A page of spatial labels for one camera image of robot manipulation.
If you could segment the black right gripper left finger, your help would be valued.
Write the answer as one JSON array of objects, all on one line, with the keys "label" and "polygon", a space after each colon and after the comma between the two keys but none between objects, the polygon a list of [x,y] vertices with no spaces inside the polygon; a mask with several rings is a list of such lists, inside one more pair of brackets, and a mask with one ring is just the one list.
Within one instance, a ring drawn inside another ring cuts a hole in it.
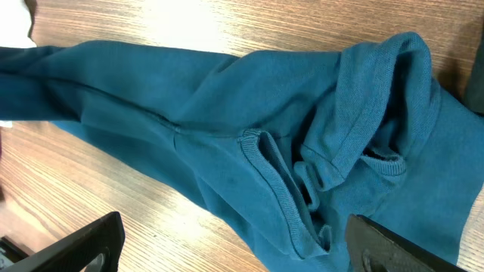
[{"label": "black right gripper left finger", "polygon": [[125,231],[110,212],[3,272],[117,272]]}]

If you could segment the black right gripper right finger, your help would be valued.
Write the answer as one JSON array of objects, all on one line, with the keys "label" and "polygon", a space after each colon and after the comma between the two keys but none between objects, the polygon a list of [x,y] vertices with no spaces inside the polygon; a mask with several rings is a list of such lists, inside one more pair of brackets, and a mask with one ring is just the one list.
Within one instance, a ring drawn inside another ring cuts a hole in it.
[{"label": "black right gripper right finger", "polygon": [[350,215],[345,240],[355,272],[465,272],[363,215]]}]

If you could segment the teal blue polo shirt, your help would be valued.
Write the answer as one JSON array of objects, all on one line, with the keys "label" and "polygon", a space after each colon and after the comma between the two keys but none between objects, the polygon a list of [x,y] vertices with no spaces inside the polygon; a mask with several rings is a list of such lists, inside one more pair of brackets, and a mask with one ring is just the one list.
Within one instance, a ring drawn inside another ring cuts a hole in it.
[{"label": "teal blue polo shirt", "polygon": [[348,271],[365,215],[449,262],[483,119],[416,33],[244,57],[122,42],[1,50],[1,118],[52,121],[225,221],[273,271]]}]

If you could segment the white crumpled shirt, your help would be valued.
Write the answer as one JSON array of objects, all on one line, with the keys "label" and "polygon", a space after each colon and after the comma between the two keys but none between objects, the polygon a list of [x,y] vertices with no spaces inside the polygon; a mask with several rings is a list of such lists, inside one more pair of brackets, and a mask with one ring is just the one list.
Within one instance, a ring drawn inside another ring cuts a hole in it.
[{"label": "white crumpled shirt", "polygon": [[24,0],[1,0],[1,46],[6,48],[35,48],[29,37],[33,24]]}]

